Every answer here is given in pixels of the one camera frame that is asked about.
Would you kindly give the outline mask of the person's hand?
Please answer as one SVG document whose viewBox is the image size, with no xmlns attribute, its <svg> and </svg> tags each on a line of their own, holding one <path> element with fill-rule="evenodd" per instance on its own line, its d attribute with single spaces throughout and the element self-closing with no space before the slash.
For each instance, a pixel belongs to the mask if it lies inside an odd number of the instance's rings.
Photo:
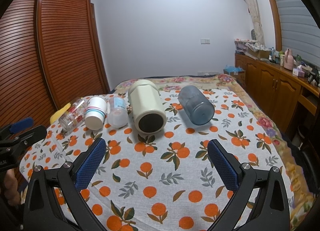
<svg viewBox="0 0 320 231">
<path fill-rule="evenodd" d="M 17 206 L 21 202 L 20 194 L 18 192 L 18 182 L 15 177 L 13 169 L 9 169 L 4 177 L 4 196 L 6 197 L 8 204 L 11 206 Z"/>
</svg>

